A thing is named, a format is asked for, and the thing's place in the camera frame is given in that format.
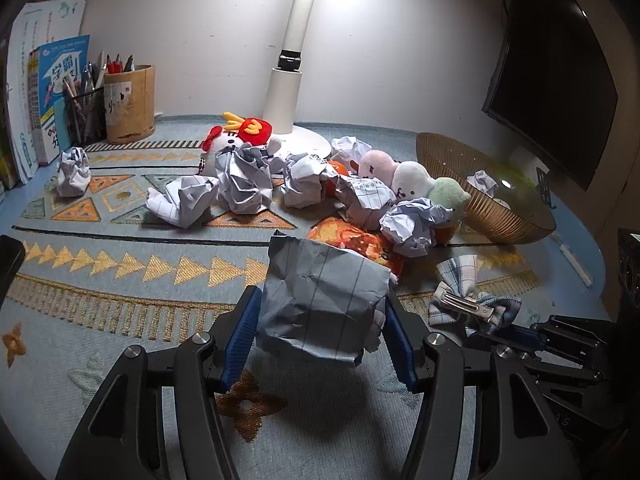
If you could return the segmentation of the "grey lined paper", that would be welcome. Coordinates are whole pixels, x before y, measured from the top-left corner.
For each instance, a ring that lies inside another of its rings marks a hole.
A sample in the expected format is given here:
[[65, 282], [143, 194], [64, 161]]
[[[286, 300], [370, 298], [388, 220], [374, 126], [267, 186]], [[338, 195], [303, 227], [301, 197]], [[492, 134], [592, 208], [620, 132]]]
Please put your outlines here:
[[360, 364], [378, 350], [392, 274], [349, 249], [270, 238], [256, 344], [285, 360]]

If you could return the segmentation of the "Hello Kitty plush toy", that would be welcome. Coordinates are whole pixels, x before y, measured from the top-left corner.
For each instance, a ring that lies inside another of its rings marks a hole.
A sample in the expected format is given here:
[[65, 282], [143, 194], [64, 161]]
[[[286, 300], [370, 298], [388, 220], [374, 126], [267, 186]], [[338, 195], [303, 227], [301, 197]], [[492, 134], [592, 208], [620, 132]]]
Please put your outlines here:
[[216, 154], [224, 148], [239, 148], [243, 144], [265, 148], [272, 156], [281, 148], [281, 141], [272, 134], [272, 125], [263, 119], [243, 118], [231, 112], [222, 114], [223, 126], [213, 126], [205, 140], [201, 143], [201, 160], [198, 173], [201, 176], [214, 174]]

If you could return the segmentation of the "paper ball front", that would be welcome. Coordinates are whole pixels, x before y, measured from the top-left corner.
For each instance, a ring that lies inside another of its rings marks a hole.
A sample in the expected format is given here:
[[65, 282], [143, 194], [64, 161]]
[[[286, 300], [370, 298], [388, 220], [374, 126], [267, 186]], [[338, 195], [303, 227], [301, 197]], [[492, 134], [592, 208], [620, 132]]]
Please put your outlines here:
[[382, 215], [380, 230], [396, 254], [423, 257], [436, 244], [435, 226], [449, 222], [453, 214], [451, 208], [434, 204], [429, 198], [402, 200]]

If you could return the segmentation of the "grid paper ball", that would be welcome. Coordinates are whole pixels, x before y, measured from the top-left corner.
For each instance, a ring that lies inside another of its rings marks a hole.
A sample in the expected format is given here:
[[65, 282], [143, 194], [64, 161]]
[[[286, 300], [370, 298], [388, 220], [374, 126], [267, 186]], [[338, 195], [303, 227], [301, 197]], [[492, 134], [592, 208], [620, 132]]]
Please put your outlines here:
[[377, 231], [383, 214], [396, 200], [393, 190], [378, 178], [338, 176], [335, 195], [345, 206], [346, 221], [365, 231]]

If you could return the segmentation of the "far left paper ball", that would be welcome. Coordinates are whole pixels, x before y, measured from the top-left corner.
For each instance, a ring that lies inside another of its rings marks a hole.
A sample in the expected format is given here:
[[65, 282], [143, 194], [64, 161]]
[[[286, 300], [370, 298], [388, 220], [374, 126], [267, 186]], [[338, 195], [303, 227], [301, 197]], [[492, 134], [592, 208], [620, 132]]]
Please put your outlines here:
[[91, 182], [89, 159], [83, 148], [70, 148], [58, 163], [56, 192], [63, 198], [83, 196]]

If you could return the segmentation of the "stack of books left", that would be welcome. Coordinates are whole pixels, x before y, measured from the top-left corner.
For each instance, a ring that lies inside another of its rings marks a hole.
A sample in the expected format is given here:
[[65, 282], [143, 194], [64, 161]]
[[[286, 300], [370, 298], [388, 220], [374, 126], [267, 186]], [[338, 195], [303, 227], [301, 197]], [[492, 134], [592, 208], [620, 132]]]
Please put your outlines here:
[[15, 168], [14, 156], [10, 141], [9, 114], [6, 107], [6, 38], [1, 39], [0, 62], [0, 174], [3, 186], [10, 190], [20, 182], [20, 177]]

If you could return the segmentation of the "black mesh pen holder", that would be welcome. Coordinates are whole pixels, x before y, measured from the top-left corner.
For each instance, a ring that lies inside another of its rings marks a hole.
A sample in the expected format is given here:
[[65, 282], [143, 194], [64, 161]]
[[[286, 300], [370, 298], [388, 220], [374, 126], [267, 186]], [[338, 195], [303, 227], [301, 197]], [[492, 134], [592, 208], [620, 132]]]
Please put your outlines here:
[[104, 89], [78, 96], [65, 95], [67, 131], [73, 146], [87, 145], [106, 139]]

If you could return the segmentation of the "plaid bow hair clip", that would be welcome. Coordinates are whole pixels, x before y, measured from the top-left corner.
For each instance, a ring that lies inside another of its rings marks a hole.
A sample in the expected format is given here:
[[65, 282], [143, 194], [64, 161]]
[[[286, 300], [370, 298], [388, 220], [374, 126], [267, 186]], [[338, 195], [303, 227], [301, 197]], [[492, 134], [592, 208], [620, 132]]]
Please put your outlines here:
[[465, 333], [495, 333], [511, 325], [522, 306], [513, 296], [477, 288], [477, 255], [449, 258], [436, 266], [439, 283], [427, 307], [429, 326], [458, 324]]

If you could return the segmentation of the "three-ball dango plush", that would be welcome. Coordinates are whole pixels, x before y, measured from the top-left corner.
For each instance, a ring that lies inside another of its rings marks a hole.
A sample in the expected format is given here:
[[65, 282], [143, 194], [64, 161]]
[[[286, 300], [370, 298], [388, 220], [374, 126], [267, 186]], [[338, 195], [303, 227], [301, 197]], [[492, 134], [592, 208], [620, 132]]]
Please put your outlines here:
[[420, 162], [395, 162], [389, 154], [370, 150], [358, 162], [360, 178], [378, 178], [396, 195], [398, 200], [428, 198], [433, 204], [451, 211], [445, 226], [461, 222], [471, 195], [453, 178], [433, 178]]

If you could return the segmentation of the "orange snack packet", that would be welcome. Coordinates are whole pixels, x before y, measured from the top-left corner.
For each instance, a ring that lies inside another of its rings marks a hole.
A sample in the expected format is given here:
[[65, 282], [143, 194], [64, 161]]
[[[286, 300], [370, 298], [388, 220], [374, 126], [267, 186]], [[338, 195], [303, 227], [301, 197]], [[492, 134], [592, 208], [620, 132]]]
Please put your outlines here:
[[400, 277], [404, 257], [393, 251], [393, 244], [380, 234], [369, 233], [341, 218], [329, 217], [316, 224], [307, 237], [310, 240], [351, 250], [360, 256], [386, 266], [396, 278]]

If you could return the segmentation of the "blue study book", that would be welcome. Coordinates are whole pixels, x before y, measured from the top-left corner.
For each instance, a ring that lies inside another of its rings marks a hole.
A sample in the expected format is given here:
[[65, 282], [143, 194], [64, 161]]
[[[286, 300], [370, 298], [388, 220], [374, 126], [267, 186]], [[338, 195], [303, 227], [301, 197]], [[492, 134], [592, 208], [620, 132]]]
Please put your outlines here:
[[89, 35], [76, 36], [43, 44], [29, 53], [28, 111], [39, 166], [49, 165], [60, 154], [55, 104], [64, 100], [64, 79], [72, 84], [81, 80], [89, 42]]

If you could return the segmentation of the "crumpled paper ball centre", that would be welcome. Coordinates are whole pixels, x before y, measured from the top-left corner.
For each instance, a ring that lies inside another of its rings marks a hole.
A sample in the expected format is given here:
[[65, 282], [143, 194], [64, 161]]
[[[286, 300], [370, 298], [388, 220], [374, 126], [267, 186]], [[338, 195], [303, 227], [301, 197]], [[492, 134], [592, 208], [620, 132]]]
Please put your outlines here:
[[260, 214], [272, 200], [268, 162], [259, 146], [245, 143], [216, 154], [218, 196], [234, 214]]

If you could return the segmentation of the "black monitor screen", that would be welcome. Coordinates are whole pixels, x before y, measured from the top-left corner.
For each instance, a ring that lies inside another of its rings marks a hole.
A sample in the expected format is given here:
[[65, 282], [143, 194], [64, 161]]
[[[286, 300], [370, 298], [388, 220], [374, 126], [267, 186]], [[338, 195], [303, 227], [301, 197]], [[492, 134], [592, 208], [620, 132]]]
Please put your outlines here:
[[503, 0], [506, 32], [484, 112], [536, 145], [589, 188], [618, 94], [576, 0]]

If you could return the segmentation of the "white paper ball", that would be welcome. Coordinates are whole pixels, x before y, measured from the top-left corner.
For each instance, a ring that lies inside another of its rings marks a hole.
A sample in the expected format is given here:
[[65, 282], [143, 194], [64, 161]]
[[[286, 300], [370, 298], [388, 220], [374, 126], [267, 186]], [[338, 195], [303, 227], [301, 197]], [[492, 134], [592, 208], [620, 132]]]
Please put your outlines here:
[[219, 181], [198, 174], [180, 177], [166, 185], [166, 193], [148, 188], [145, 207], [172, 226], [187, 229], [216, 202]]

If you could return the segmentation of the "white power strip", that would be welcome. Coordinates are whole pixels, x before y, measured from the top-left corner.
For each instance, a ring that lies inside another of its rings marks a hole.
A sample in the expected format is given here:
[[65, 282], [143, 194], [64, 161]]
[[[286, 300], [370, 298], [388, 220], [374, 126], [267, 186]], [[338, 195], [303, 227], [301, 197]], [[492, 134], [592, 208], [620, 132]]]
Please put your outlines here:
[[587, 288], [590, 288], [593, 285], [593, 277], [587, 270], [587, 268], [582, 264], [577, 255], [573, 252], [573, 249], [570, 248], [569, 244], [566, 244], [560, 234], [558, 232], [552, 232], [550, 234], [550, 238], [559, 246], [559, 250], [570, 266], [574, 269], [576, 274], [580, 277], [582, 282]]

